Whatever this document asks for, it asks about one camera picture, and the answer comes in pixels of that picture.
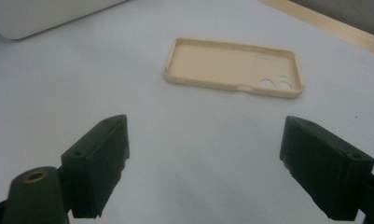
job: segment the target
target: phone case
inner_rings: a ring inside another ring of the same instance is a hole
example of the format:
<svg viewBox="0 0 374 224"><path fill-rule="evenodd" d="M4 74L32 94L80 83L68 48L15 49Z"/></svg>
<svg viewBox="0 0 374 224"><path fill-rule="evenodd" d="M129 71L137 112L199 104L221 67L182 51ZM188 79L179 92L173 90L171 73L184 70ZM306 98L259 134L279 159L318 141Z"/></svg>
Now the phone case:
<svg viewBox="0 0 374 224"><path fill-rule="evenodd" d="M292 51L187 38L175 40L165 79L285 98L298 97L304 88Z"/></svg>

